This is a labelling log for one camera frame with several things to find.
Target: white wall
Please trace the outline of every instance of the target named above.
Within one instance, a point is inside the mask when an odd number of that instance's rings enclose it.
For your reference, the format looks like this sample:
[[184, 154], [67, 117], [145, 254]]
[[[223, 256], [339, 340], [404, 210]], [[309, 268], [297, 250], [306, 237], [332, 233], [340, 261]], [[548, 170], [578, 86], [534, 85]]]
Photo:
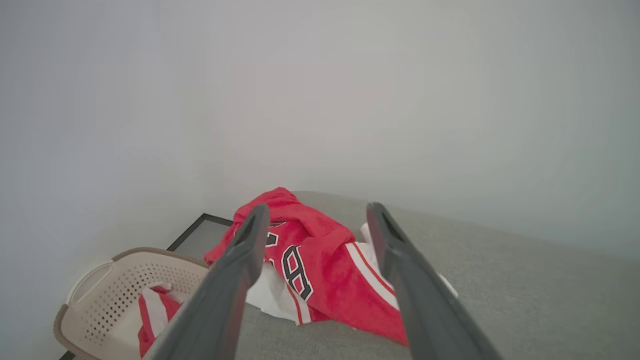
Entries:
[[320, 190], [640, 255], [637, 1], [156, 4], [207, 210]]
[[3, 359], [59, 359], [73, 281], [204, 210], [148, 3], [0, 4]]

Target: plastic basket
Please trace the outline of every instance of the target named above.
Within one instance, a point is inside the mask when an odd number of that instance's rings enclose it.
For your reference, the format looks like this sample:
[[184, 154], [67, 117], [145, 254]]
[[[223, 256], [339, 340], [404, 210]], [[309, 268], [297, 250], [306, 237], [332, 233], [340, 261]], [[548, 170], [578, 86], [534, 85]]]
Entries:
[[80, 359], [140, 359], [142, 289], [168, 281], [176, 297], [184, 300], [206, 273], [204, 262], [170, 251], [125, 251], [78, 279], [56, 316], [56, 339]]

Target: red jersey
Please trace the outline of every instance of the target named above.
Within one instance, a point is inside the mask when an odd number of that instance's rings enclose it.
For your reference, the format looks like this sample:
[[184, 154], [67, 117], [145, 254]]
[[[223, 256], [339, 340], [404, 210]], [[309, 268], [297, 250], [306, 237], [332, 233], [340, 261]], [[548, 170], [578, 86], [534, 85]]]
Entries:
[[353, 233], [320, 211], [277, 188], [239, 208], [222, 241], [205, 254], [213, 264], [222, 256], [246, 216], [266, 203], [271, 214], [264, 260], [288, 284], [296, 304], [296, 323], [333, 319], [407, 345], [393, 287], [363, 253]]

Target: white cloth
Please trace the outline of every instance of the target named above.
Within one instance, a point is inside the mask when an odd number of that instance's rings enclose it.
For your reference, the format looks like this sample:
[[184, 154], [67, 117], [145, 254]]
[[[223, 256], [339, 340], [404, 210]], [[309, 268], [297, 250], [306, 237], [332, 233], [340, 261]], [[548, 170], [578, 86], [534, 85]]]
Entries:
[[[371, 238], [371, 231], [369, 230], [369, 224], [364, 223], [364, 225], [360, 227], [360, 232], [364, 237], [364, 242], [368, 245], [367, 247], [360, 247], [362, 249], [362, 252], [364, 253], [364, 256], [367, 256], [370, 262], [376, 265], [376, 268], [380, 268], [378, 266], [378, 258], [376, 258], [376, 252], [373, 249], [373, 239]], [[442, 276], [442, 274], [438, 273], [438, 276], [440, 276], [440, 279], [447, 286], [447, 289], [451, 291], [453, 296], [457, 298], [458, 292], [456, 291], [456, 289], [454, 289], [453, 286], [449, 284], [449, 281], [444, 276]]]
[[[247, 291], [246, 302], [263, 313], [298, 322], [298, 312], [288, 285], [271, 263], [262, 264], [258, 281]], [[299, 302], [304, 302], [297, 293]]]

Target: white stripe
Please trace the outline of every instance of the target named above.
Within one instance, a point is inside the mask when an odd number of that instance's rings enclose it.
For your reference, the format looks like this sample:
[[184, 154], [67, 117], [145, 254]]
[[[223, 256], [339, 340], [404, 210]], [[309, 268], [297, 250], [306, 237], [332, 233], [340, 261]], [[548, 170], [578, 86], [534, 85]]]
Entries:
[[311, 322], [311, 314], [309, 313], [309, 305], [307, 305], [307, 302], [302, 300], [295, 289], [293, 289], [293, 296], [296, 297], [298, 306], [300, 306], [300, 317], [302, 318], [302, 323]]
[[367, 243], [353, 243], [353, 245], [356, 245], [358, 247], [358, 249], [360, 249], [360, 252], [364, 255], [364, 259], [367, 262], [367, 264], [369, 264], [369, 266], [371, 266], [371, 268], [376, 272], [376, 274], [378, 274], [378, 276], [380, 276], [380, 279], [382, 279], [382, 281], [385, 282], [385, 284], [387, 284], [387, 286], [389, 288], [394, 288], [393, 285], [391, 285], [380, 273], [380, 269], [378, 268], [378, 264], [373, 263], [372, 261], [369, 261], [369, 258], [367, 258], [366, 254], [369, 252], [369, 249], [371, 250], [371, 254], [373, 254], [373, 256], [376, 255], [376, 253], [373, 250], [373, 245], [369, 245]]
[[345, 245], [347, 250], [349, 251], [349, 255], [351, 255], [351, 259], [353, 263], [356, 265], [362, 276], [367, 280], [369, 285], [375, 290], [381, 298], [383, 298], [389, 305], [391, 305], [394, 309], [399, 310], [398, 303], [394, 294], [389, 292], [387, 288], [384, 287], [377, 279], [376, 276], [367, 268], [367, 265], [364, 263], [358, 250], [356, 249], [356, 245], [354, 243], [347, 243]]
[[[285, 286], [287, 288], [291, 289], [289, 284], [286, 284]], [[295, 290], [292, 290], [292, 291], [293, 292], [289, 293], [289, 295], [293, 294], [293, 297], [297, 296], [298, 298], [300, 298], [300, 296], [298, 294], [296, 294]], [[296, 325], [302, 325], [302, 324], [300, 324], [300, 318], [298, 318], [298, 307], [300, 307], [300, 301], [298, 301], [298, 305], [296, 306], [296, 301], [294, 299], [292, 299], [291, 296], [289, 296], [289, 298], [291, 299], [291, 304], [293, 304], [293, 311], [295, 313], [295, 315], [293, 316], [293, 321], [296, 323]]]
[[169, 319], [166, 315], [166, 307], [160, 299], [160, 294], [150, 288], [142, 290], [142, 296], [144, 296], [145, 303], [147, 304], [147, 313], [149, 314], [151, 331], [154, 333], [154, 338], [157, 338], [162, 330], [166, 328], [167, 324], [169, 324]]

